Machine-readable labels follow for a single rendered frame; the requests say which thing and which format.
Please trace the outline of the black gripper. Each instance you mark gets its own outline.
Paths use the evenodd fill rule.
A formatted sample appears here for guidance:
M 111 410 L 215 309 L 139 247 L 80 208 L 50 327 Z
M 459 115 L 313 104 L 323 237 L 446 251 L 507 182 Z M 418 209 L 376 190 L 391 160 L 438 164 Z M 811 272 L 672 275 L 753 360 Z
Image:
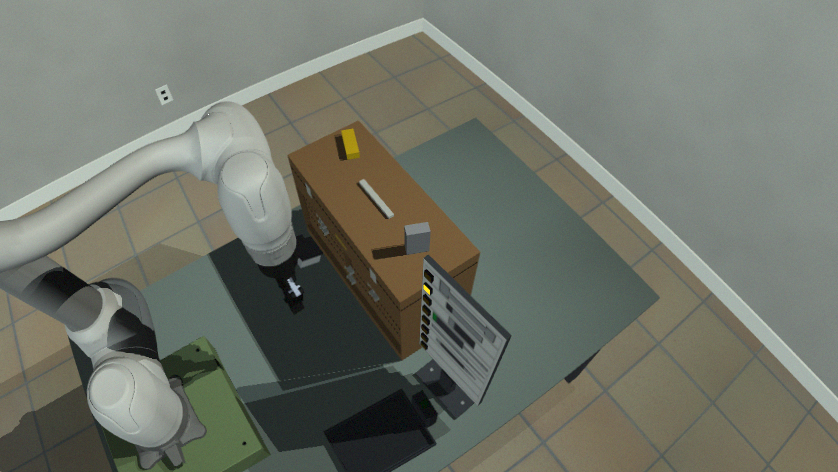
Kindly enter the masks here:
M 284 301 L 286 302 L 286 304 L 288 303 L 290 310 L 294 315 L 304 309 L 304 305 L 302 303 L 304 289 L 300 287 L 300 285 L 295 284 L 296 276 L 294 269 L 297 265 L 297 262 L 298 255 L 295 249 L 294 253 L 292 254 L 289 260 L 286 260 L 277 266 L 266 267 L 257 264 L 260 271 L 264 275 L 270 278 L 275 278 L 277 283 L 279 283 L 279 288 L 282 288 L 284 295 L 286 294 L 286 298 L 284 298 Z

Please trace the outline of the yellow rectangular block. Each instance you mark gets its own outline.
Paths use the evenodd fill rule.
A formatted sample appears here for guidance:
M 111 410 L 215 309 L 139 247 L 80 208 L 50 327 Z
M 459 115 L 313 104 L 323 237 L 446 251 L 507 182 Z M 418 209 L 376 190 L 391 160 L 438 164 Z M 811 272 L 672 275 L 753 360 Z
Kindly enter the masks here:
M 347 160 L 360 158 L 354 129 L 342 130 L 341 133 L 343 137 Z

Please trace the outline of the brown wooden chest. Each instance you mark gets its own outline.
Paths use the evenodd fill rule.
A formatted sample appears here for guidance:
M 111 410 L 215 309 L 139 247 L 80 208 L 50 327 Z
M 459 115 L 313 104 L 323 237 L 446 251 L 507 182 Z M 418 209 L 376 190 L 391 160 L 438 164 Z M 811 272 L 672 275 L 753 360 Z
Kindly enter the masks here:
M 347 160 L 347 129 L 360 158 Z M 471 295 L 480 251 L 359 121 L 288 159 L 309 234 L 404 360 L 422 348 L 423 258 L 429 254 Z M 429 251 L 407 255 L 404 226 L 424 222 Z

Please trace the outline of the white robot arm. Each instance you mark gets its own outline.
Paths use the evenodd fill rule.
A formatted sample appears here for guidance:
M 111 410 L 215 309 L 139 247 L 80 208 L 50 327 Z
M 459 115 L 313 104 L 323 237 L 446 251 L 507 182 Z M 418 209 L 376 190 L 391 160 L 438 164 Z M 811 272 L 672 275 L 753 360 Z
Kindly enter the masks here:
M 182 378 L 166 377 L 141 292 L 120 278 L 87 284 L 46 255 L 151 179 L 175 171 L 218 186 L 225 217 L 255 263 L 277 266 L 295 249 L 300 268 L 320 262 L 323 252 L 313 238 L 295 236 L 286 186 L 261 127 L 246 108 L 228 101 L 211 106 L 184 133 L 135 150 L 47 207 L 0 221 L 0 289 L 65 324 L 92 360 L 87 400 L 93 416 L 135 444 L 147 470 L 167 456 L 174 466 L 185 463 L 181 447 L 207 429 Z

